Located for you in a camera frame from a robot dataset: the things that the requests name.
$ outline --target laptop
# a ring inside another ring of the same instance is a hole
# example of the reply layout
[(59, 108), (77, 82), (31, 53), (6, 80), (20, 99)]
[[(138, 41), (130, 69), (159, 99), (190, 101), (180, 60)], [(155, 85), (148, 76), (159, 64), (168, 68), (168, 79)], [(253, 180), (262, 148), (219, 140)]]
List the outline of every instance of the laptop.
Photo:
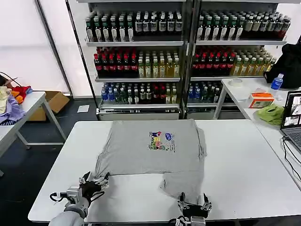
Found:
[(281, 131), (301, 151), (301, 91), (288, 92)]

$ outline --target green cloth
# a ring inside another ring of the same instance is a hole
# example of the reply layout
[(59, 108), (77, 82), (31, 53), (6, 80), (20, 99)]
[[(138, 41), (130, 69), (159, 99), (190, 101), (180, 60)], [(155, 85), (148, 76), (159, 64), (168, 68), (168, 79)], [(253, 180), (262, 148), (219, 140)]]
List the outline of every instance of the green cloth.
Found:
[(281, 125), (284, 107), (271, 104), (257, 111), (257, 115), (271, 125)]

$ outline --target cardboard box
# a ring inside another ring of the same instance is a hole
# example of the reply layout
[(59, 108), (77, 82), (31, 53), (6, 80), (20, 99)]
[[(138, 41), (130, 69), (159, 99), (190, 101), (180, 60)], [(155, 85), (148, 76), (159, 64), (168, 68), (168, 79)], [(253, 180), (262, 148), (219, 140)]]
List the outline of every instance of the cardboard box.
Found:
[(251, 93), (246, 104), (249, 108), (263, 108), (273, 103), (274, 97), (270, 93)]
[[(70, 101), (62, 92), (59, 91), (45, 91), (46, 100), (49, 103), (51, 110), (54, 113), (59, 113), (60, 110)], [(46, 121), (46, 113), (42, 107), (39, 107), (29, 118), (28, 121)]]

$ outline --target laptop screen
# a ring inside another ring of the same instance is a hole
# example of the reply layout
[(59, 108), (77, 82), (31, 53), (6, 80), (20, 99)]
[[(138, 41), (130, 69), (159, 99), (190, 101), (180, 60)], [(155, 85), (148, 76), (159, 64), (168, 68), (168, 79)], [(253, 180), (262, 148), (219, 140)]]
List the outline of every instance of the laptop screen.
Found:
[(282, 129), (294, 127), (301, 127), (301, 91), (288, 92), (281, 123)]

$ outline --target laptop keyboard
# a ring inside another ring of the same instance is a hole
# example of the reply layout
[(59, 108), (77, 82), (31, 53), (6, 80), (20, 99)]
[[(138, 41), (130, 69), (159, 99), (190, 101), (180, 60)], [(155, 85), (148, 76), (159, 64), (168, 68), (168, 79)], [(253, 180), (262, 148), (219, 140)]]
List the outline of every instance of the laptop keyboard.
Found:
[(289, 135), (297, 145), (301, 146), (301, 133), (290, 133)]

